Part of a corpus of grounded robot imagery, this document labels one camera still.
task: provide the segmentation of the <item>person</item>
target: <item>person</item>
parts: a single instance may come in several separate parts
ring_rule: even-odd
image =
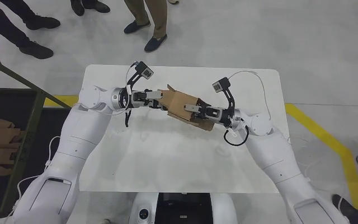
[[[53,29],[61,24],[55,18],[36,15],[23,0],[0,0],[0,2],[17,14],[30,30]],[[0,10],[0,34],[15,44],[24,54],[38,59],[46,59],[54,55],[54,52],[49,48],[41,46],[35,41],[30,41],[26,34],[17,28],[2,10]]]
[[[99,2],[98,0],[82,0],[82,4],[81,0],[71,0],[71,7],[77,16],[83,16],[84,9],[96,10],[101,13],[108,13],[111,11],[108,5]]]
[[[135,20],[125,29],[125,34],[133,34],[140,29],[150,26],[148,14],[143,0],[124,0]],[[157,50],[168,38],[167,36],[167,0],[145,0],[155,27],[153,37],[146,44],[144,51],[149,53]]]

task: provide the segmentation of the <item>white robotic arm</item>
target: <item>white robotic arm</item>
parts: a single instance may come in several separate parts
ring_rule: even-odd
[[[16,204],[13,215],[16,224],[66,223],[77,201],[79,175],[86,159],[105,134],[111,115],[140,106],[165,109],[156,100],[162,97],[160,91],[131,89],[140,77],[148,79],[153,74],[144,63],[135,65],[137,73],[127,82],[126,88],[105,91],[90,86],[82,89],[78,104],[72,108],[63,125],[60,144],[52,162]],[[348,220],[332,203],[319,196],[300,172],[291,145],[271,124],[270,118],[264,114],[248,115],[235,109],[227,78],[213,86],[217,92],[225,93],[229,108],[215,108],[202,102],[185,106],[185,109],[193,112],[196,118],[210,119],[233,133],[239,132],[256,164],[282,195],[290,222],[348,224]]]

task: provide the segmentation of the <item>yellow floor line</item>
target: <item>yellow floor line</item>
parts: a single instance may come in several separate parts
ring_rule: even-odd
[[[55,96],[67,105],[73,106],[77,103],[78,96]],[[44,106],[59,106],[55,102],[46,99]],[[351,194],[351,199],[355,208],[358,208],[358,174],[356,172],[355,160],[351,150],[335,139],[314,120],[305,115],[300,109],[293,104],[285,104],[286,113],[295,118],[299,123],[307,128],[318,139],[325,143],[329,148],[338,154],[342,161],[343,171],[345,173],[347,186]]]
[[[61,100],[62,102],[64,102],[65,104],[69,105],[69,106],[73,106],[73,104],[77,103],[78,101],[78,96],[72,95],[72,96],[54,96],[57,99]],[[53,102],[52,100],[46,98],[45,102],[44,102],[44,106],[49,106],[49,107],[57,107],[60,106],[57,103]]]

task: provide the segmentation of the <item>cardboard box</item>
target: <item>cardboard box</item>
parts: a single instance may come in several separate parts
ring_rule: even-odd
[[[160,90],[163,92],[163,97],[158,101],[168,109],[168,116],[203,130],[213,130],[212,121],[196,119],[192,116],[192,112],[184,109],[185,104],[196,105],[199,98],[176,91],[170,85],[167,87],[169,90]]]
[[[8,144],[18,135],[20,135],[19,128],[0,128],[0,144]]]
[[[0,176],[7,176],[10,175],[12,172],[11,169],[7,169],[5,167],[0,166]]]
[[[0,119],[0,176],[10,175],[25,132],[12,122]]]
[[[0,148],[0,165],[14,164],[14,160],[12,159],[12,154],[16,152],[17,152],[17,148]]]
[[[7,120],[0,119],[0,128],[14,128],[15,125]]]

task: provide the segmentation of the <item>shoe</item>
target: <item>shoe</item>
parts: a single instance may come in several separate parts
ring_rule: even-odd
[[[87,10],[96,10],[97,12],[101,12],[101,13],[108,13],[111,11],[111,9],[108,7],[108,5],[96,1],[96,3],[94,3],[93,5],[85,5],[83,4],[84,8]]]
[[[157,50],[161,44],[168,38],[168,35],[165,35],[164,37],[157,40],[156,38],[151,38],[148,43],[146,44],[144,51],[147,53],[153,52]]]
[[[81,0],[71,0],[71,7],[73,12],[76,13],[77,16],[83,16],[84,8],[81,5]]]
[[[179,4],[179,0],[168,0],[170,4]]]
[[[51,58],[54,55],[54,52],[51,49],[41,46],[35,41],[30,41],[25,47],[19,49],[24,54],[34,56],[37,59]]]
[[[129,24],[125,29],[124,29],[124,33],[125,34],[133,34],[135,32],[137,32],[140,29],[146,28],[150,26],[150,21],[148,21],[146,24],[144,25],[137,25],[136,21],[134,20],[134,22],[132,22],[131,24]]]
[[[36,15],[31,21],[25,21],[26,27],[30,30],[38,30],[40,28],[53,29],[61,25],[60,21],[51,17],[42,17]]]

